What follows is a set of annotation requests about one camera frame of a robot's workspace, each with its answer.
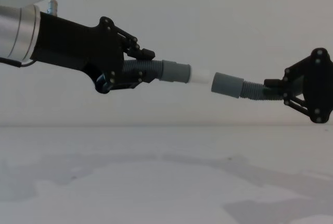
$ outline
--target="white table surface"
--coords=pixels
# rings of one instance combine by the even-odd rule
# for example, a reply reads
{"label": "white table surface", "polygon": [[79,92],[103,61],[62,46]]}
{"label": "white table surface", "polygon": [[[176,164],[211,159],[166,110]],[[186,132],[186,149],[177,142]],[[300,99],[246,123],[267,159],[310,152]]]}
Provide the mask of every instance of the white table surface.
{"label": "white table surface", "polygon": [[0,129],[0,223],[332,224],[332,132]]}

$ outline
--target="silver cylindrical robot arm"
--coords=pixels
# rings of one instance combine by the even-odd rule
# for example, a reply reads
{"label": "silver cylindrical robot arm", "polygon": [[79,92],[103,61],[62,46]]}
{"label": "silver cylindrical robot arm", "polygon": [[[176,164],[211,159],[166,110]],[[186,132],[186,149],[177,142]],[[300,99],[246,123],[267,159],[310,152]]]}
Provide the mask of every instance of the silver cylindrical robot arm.
{"label": "silver cylindrical robot arm", "polygon": [[39,34],[41,13],[37,6],[0,6],[0,57],[29,61]]}

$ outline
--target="ribbed tube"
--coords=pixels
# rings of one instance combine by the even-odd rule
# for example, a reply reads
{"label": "ribbed tube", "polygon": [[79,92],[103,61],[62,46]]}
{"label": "ribbed tube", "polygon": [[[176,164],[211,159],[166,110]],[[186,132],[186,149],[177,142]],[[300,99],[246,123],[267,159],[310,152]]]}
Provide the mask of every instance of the ribbed tube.
{"label": "ribbed tube", "polygon": [[140,60],[125,60],[123,66],[123,73],[131,72],[132,70],[141,70],[145,72],[152,72],[156,74],[156,79],[161,79],[163,74],[162,61],[140,61]]}
{"label": "ribbed tube", "polygon": [[278,101],[283,98],[279,95],[267,95],[265,92],[270,92],[271,89],[265,87],[263,84],[247,82],[243,83],[240,97],[248,98],[256,101]]}

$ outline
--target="gray cylindrical coupling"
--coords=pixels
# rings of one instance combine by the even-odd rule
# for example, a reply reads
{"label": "gray cylindrical coupling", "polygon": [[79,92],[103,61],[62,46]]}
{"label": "gray cylindrical coupling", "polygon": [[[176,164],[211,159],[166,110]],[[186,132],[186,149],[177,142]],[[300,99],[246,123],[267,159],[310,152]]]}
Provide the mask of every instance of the gray cylindrical coupling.
{"label": "gray cylindrical coupling", "polygon": [[191,77],[191,66],[163,60],[161,81],[188,83]]}
{"label": "gray cylindrical coupling", "polygon": [[239,98],[244,79],[216,73],[212,84],[212,92]]}

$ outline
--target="white backdrop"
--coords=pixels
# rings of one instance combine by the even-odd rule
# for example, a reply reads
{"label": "white backdrop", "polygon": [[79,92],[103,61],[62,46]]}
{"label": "white backdrop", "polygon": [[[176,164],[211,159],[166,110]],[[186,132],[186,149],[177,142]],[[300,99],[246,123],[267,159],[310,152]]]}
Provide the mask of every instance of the white backdrop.
{"label": "white backdrop", "polygon": [[1,223],[331,224],[332,131],[1,128]]}
{"label": "white backdrop", "polygon": [[[87,26],[112,18],[157,59],[254,82],[281,78],[316,47],[333,50],[331,0],[58,1],[59,16]],[[85,75],[45,64],[0,66],[0,89],[2,126],[309,123],[281,102],[236,100],[209,86],[156,81],[99,95]]]}

